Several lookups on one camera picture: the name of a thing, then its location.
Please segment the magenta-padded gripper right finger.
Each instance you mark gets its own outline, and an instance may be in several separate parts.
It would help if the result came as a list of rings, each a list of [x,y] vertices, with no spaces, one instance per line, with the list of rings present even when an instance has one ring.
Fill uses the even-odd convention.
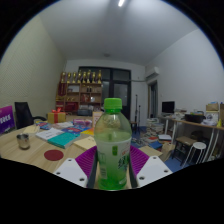
[[[171,173],[172,171],[158,156],[148,156],[140,149],[130,147],[129,175],[133,188],[146,186]]]

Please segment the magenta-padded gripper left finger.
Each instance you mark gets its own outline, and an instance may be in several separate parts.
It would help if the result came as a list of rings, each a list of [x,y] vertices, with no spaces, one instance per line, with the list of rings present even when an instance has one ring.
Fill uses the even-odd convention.
[[[94,146],[75,159],[66,159],[54,175],[78,186],[92,189],[95,185],[96,169],[97,147]]]

